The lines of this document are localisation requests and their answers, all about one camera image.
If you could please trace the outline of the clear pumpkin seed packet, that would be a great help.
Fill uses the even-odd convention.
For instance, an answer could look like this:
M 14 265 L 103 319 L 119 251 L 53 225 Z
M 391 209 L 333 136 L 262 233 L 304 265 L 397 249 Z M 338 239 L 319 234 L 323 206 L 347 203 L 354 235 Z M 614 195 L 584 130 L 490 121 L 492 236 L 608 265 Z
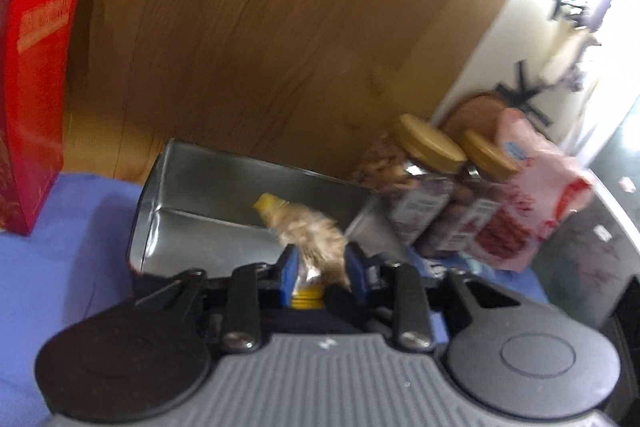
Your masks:
M 345 269 L 347 239 L 334 219 L 270 193 L 260 195 L 254 209 L 284 247 L 294 247 L 297 261 L 293 309 L 322 309 L 326 288 L 349 288 Z

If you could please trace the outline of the right nut jar gold lid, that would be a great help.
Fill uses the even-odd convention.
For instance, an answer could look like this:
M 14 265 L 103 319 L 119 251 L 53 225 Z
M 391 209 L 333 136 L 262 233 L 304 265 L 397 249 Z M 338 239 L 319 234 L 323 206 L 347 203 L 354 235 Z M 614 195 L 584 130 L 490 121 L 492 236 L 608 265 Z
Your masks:
M 478 132 L 466 129 L 459 138 L 468 161 L 454 177 L 448 204 L 414 243 L 423 258 L 464 251 L 500 209 L 506 182 L 520 171 L 511 157 Z

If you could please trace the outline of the black snack organizer box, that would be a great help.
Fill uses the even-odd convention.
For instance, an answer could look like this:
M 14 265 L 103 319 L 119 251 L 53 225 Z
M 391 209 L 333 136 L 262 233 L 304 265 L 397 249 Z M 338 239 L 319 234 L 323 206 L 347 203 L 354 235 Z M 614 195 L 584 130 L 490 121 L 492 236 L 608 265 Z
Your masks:
M 254 205 L 270 193 L 335 220 L 369 256 L 405 260 L 382 202 L 370 191 L 304 169 L 169 141 L 138 202 L 129 265 L 140 277 L 202 269 L 228 277 L 240 265 L 275 262 L 282 246 Z

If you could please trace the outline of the pink fried twist snack bag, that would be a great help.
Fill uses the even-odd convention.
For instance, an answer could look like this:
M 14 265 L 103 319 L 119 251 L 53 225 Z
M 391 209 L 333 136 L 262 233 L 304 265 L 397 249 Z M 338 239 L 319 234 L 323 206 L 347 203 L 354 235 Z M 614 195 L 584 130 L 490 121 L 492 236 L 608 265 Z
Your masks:
M 522 272 L 559 226 L 590 204 L 593 175 L 517 109 L 500 114 L 496 140 L 520 171 L 506 182 L 502 206 L 472 240 L 468 253 L 495 269 Z

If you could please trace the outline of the round woven wooden tray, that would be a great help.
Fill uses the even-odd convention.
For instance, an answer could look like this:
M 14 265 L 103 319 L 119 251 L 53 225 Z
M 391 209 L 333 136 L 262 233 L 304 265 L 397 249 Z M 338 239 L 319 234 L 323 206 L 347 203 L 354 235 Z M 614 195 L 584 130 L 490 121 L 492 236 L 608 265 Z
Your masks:
M 508 107 L 504 98 L 494 91 L 475 93 L 450 109 L 438 127 L 454 141 L 468 129 L 494 141 L 499 116 Z

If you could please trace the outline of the blue printed table cloth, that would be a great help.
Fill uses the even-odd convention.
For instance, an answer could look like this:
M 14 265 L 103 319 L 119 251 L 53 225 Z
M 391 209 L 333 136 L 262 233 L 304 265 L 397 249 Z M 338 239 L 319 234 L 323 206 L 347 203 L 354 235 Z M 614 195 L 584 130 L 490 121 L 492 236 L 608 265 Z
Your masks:
M 136 184 L 62 174 L 29 236 L 1 235 L 1 422 L 41 426 L 49 411 L 35 357 L 51 336 L 132 294 L 127 251 Z

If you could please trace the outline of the wooden laminate board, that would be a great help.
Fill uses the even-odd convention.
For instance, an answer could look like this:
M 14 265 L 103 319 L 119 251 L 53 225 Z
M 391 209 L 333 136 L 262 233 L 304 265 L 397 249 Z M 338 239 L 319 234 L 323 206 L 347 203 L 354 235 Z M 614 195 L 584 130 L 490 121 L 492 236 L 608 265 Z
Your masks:
M 141 182 L 171 138 L 347 176 L 434 114 L 506 0 L 79 0 L 65 170 Z

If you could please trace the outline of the red gift box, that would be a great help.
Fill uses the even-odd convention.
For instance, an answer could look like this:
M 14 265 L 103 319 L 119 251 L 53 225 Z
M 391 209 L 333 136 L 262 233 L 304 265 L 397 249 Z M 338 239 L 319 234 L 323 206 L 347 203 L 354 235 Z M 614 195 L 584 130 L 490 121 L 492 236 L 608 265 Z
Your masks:
M 1 228 L 32 233 L 62 170 L 78 0 L 1 0 Z

